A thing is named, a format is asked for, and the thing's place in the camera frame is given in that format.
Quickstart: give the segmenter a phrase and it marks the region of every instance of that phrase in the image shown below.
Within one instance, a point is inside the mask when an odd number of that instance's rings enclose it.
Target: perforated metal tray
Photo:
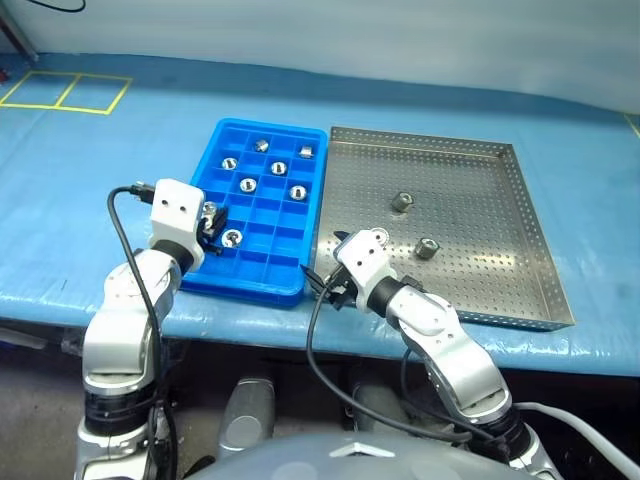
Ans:
[[[409,192],[406,214],[391,199]],[[398,273],[466,321],[555,330],[574,320],[511,145],[334,127],[316,270],[335,266],[335,230],[383,227]],[[413,253],[420,237],[440,250]]]

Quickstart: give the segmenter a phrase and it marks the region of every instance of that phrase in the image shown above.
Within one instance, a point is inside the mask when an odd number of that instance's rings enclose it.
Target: white cable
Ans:
[[[625,477],[640,480],[640,467],[584,420],[559,408],[548,407],[541,403],[524,402],[516,403],[514,406],[519,410],[534,410],[563,421],[586,438]]]

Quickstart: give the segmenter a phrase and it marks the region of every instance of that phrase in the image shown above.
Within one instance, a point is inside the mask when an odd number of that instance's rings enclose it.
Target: white wall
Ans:
[[[41,52],[273,65],[640,112],[639,0],[87,0],[77,15],[5,3]]]

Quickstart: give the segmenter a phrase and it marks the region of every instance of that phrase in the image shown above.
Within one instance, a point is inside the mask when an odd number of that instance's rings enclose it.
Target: black cable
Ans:
[[[118,234],[118,238],[120,239],[120,243],[122,244],[122,249],[124,250],[124,254],[127,257],[127,262],[129,263],[129,268],[131,269],[131,273],[133,274],[133,278],[140,289],[140,295],[142,296],[142,300],[144,301],[144,305],[147,309],[147,313],[149,314],[149,320],[151,323],[151,350],[153,355],[153,368],[154,368],[154,379],[156,382],[156,393],[153,399],[150,399],[151,402],[158,402],[156,405],[151,406],[151,410],[149,412],[148,418],[148,429],[149,432],[152,432],[152,439],[149,442],[149,448],[151,449],[150,453],[152,457],[155,455],[155,432],[153,431],[153,426],[157,422],[157,408],[162,407],[164,412],[164,416],[167,420],[167,425],[169,427],[169,448],[171,450],[169,455],[169,478],[174,480],[177,478],[178,471],[178,436],[176,430],[175,420],[173,418],[173,412],[171,409],[171,405],[166,399],[166,393],[163,392],[164,386],[162,382],[163,378],[163,369],[162,369],[162,357],[161,357],[161,346],[162,339],[160,336],[160,322],[158,321],[158,316],[156,315],[156,310],[153,307],[153,303],[151,302],[151,298],[149,297],[149,292],[147,291],[147,287],[142,280],[142,275],[140,275],[140,270],[138,269],[138,264],[136,263],[135,256],[133,254],[133,250],[131,249],[131,245],[129,244],[129,239],[127,238],[127,234],[122,228],[122,224],[120,223],[120,218],[118,217],[118,213],[116,212],[115,206],[115,198],[118,194],[128,192],[132,195],[136,195],[141,193],[142,195],[146,195],[148,191],[136,191],[134,187],[118,187],[114,188],[109,192],[109,196],[107,197],[107,209],[109,210],[109,216],[111,217],[111,221],[113,222],[113,227]]]
[[[411,349],[407,348],[407,351],[404,352],[404,356],[402,357],[402,362],[400,363],[400,390],[402,391],[402,396],[404,399],[409,402],[414,408],[417,410],[426,413],[427,415],[431,415],[432,417],[438,418],[445,422],[449,422],[454,424],[456,427],[460,427],[464,430],[471,432],[472,434],[483,438],[485,440],[495,440],[496,438],[490,433],[485,432],[481,428],[472,425],[469,422],[465,422],[464,420],[458,420],[457,418],[450,417],[445,413],[440,413],[433,408],[429,408],[421,402],[418,402],[413,395],[409,392],[409,387],[407,385],[407,362],[409,361],[409,357],[411,356]]]
[[[26,0],[26,1],[29,2],[29,3],[33,3],[34,5],[39,5],[40,7],[49,8],[51,10],[55,10],[56,12],[62,12],[62,13],[80,13],[85,8],[87,8],[87,1],[86,0],[82,0],[82,5],[80,5],[79,7],[76,7],[76,8],[57,7],[56,5],[51,5],[49,3],[39,2],[38,0]]]
[[[376,412],[375,410],[370,409],[366,405],[363,405],[357,400],[354,400],[350,395],[340,390],[340,388],[336,384],[334,384],[331,380],[329,380],[329,378],[324,373],[322,373],[322,371],[318,367],[318,364],[316,363],[315,358],[313,357],[313,333],[315,330],[316,322],[318,321],[318,314],[320,313],[320,307],[322,306],[322,302],[325,296],[329,292],[329,288],[330,288],[329,285],[325,286],[324,290],[322,290],[322,293],[320,293],[320,296],[318,297],[318,300],[316,301],[316,304],[313,307],[313,313],[311,314],[311,320],[309,322],[309,330],[307,331],[307,345],[306,345],[307,360],[309,361],[311,370],[313,370],[313,373],[316,374],[316,376],[320,379],[320,381],[324,383],[327,386],[327,388],[329,388],[329,390],[331,390],[334,394],[336,394],[338,398],[340,398],[340,400],[351,405],[353,408],[355,408],[356,410],[359,410],[365,415],[368,415],[369,417],[379,421],[380,423],[384,423],[385,425],[388,425],[389,427],[396,428],[398,430],[402,430],[419,437],[432,438],[434,440],[441,440],[444,442],[461,443],[461,442],[469,441],[471,439],[471,434],[468,432],[464,432],[464,433],[435,432],[435,431],[426,430],[420,427],[416,427],[414,425],[402,423],[392,418],[386,417]]]

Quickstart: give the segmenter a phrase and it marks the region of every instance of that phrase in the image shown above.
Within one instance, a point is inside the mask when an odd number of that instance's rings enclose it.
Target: yellow tape line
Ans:
[[[54,75],[54,76],[67,76],[74,77],[71,83],[64,89],[58,100],[53,105],[37,104],[37,103],[6,103],[6,100],[13,95],[24,82],[32,75]],[[121,80],[124,82],[124,86],[120,89],[116,97],[106,109],[99,108],[84,108],[84,107],[71,107],[62,105],[62,102],[66,100],[71,91],[76,87],[78,82],[83,78],[102,78],[107,80]],[[80,113],[92,113],[96,115],[111,115],[111,112],[116,108],[120,100],[131,85],[133,78],[123,77],[120,75],[102,75],[96,73],[82,73],[82,72],[50,72],[46,70],[29,70],[24,77],[22,77],[18,83],[16,83],[4,97],[0,99],[0,107],[2,108],[27,108],[27,109],[39,109],[39,110],[61,110],[64,112],[80,112]]]
[[[629,123],[629,126],[631,127],[631,129],[635,132],[637,137],[640,138],[640,126],[633,123],[631,116],[627,115],[626,113],[623,113],[622,116],[627,119],[627,122]]]

